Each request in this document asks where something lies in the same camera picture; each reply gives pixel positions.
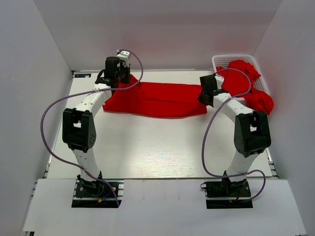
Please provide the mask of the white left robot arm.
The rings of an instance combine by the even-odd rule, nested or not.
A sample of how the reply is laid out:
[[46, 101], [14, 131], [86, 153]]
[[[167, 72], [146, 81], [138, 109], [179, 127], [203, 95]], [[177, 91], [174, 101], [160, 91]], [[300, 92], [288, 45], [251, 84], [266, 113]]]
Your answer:
[[66, 108], [63, 112], [63, 142], [74, 153], [78, 165], [83, 167], [78, 180], [93, 196], [101, 195], [104, 190], [104, 184], [94, 179], [102, 178], [93, 151], [96, 141], [94, 116], [111, 97], [109, 89], [116, 88], [120, 81], [130, 82], [129, 55], [129, 52], [121, 51], [114, 57], [107, 57], [105, 69], [99, 72], [92, 93], [74, 108]]

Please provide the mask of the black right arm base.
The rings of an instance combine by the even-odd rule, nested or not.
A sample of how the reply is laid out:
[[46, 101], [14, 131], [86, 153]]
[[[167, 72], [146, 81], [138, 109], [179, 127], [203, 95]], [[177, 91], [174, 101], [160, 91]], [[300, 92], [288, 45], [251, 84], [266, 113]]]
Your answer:
[[206, 181], [200, 185], [205, 191], [207, 209], [253, 208], [248, 181], [231, 183], [228, 179]]

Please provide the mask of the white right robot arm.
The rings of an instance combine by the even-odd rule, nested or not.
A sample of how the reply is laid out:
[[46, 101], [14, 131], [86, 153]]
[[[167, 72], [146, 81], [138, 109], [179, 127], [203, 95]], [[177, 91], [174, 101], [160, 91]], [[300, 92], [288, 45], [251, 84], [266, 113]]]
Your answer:
[[[271, 136], [267, 114], [255, 111], [236, 100], [228, 91], [219, 87], [223, 77], [216, 74], [200, 77], [201, 93], [198, 101], [216, 109], [206, 128], [202, 141], [201, 160], [207, 174], [220, 178], [220, 190], [228, 196], [234, 196], [245, 185], [247, 173], [254, 160], [271, 145]], [[210, 173], [205, 165], [205, 144], [210, 126], [215, 116], [222, 112], [234, 123], [233, 160], [222, 176]]]

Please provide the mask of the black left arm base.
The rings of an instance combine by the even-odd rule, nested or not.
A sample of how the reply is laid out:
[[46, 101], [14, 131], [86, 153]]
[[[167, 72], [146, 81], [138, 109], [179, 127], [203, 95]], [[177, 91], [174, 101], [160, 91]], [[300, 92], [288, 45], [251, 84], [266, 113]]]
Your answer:
[[97, 188], [91, 188], [77, 180], [74, 188], [72, 208], [118, 208], [110, 187], [101, 182]]

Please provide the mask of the red t shirt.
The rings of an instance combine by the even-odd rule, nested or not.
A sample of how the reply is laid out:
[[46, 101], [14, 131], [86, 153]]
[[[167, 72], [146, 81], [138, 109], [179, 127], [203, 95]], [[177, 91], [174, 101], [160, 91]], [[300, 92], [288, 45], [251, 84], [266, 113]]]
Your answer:
[[119, 88], [131, 85], [135, 86], [113, 92], [103, 110], [153, 118], [185, 118], [207, 113], [206, 106], [197, 101], [200, 85], [138, 82], [133, 75], [130, 83], [117, 83]]

